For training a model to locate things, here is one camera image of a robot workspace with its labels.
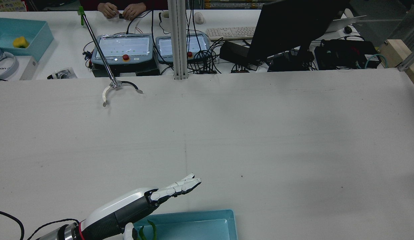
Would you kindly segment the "person left hand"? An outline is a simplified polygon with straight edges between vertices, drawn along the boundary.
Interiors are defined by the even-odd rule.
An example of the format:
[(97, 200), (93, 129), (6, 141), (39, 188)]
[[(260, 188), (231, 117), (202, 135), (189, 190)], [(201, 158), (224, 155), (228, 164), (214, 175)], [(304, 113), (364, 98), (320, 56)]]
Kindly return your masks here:
[(145, 5), (145, 3), (132, 3), (124, 9), (122, 15), (125, 20), (133, 20), (146, 10), (147, 6)]

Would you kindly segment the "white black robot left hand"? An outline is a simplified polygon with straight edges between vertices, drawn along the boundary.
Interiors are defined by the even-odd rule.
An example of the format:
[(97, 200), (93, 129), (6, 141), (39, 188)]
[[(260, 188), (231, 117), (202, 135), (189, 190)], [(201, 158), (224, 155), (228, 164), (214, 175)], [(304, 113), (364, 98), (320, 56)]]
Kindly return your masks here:
[(167, 187), (140, 187), (95, 209), (79, 225), (82, 240), (103, 240), (123, 233), (124, 227), (152, 214), (171, 197), (191, 192), (201, 184), (193, 173)]

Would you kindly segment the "person right hand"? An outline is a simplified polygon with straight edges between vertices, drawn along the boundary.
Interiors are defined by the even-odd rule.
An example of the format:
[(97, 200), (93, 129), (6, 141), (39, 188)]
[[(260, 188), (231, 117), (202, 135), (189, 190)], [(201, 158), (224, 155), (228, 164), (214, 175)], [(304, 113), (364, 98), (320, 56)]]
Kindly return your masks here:
[(99, 3), (97, 5), (97, 10), (101, 12), (107, 19), (115, 18), (120, 14), (117, 6), (110, 2)]

